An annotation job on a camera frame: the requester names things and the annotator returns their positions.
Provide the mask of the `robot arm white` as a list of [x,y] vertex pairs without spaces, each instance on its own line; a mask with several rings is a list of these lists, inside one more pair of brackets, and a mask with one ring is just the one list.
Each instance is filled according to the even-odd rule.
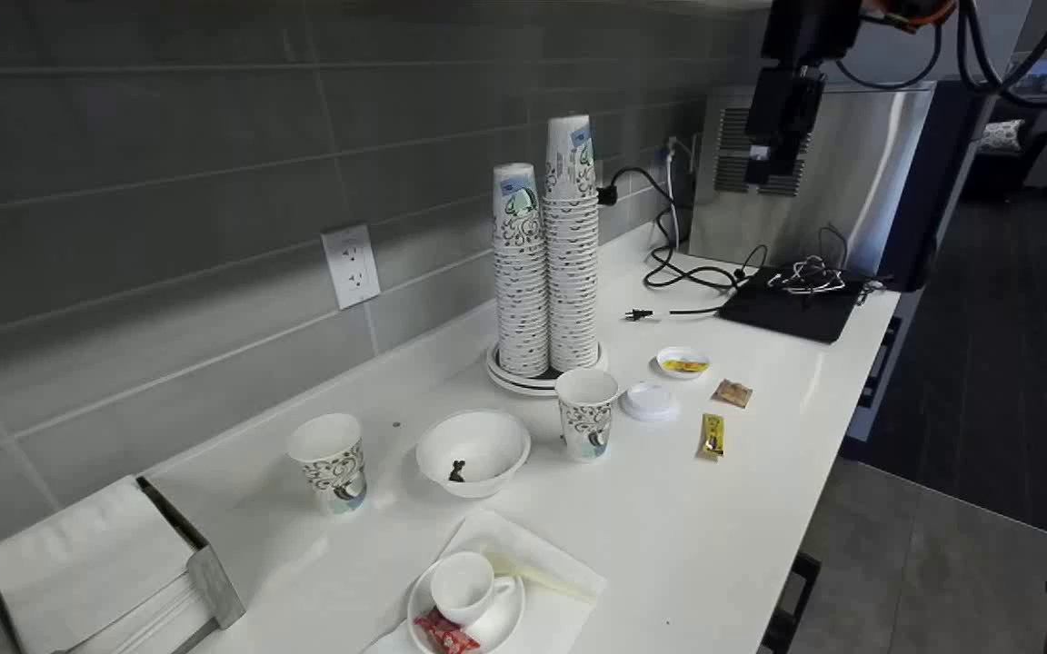
[[758,78],[748,103],[748,164],[747,183],[766,184],[773,175],[794,175],[824,91],[822,62],[840,62],[867,23],[901,32],[941,32],[941,23],[961,0],[772,0],[759,55],[766,66]]

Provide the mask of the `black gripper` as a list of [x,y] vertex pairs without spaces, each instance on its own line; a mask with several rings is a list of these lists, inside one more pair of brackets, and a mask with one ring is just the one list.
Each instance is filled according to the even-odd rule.
[[811,71],[766,66],[758,78],[747,134],[748,134],[748,184],[766,184],[773,175],[794,175],[800,144],[806,143],[824,80]]

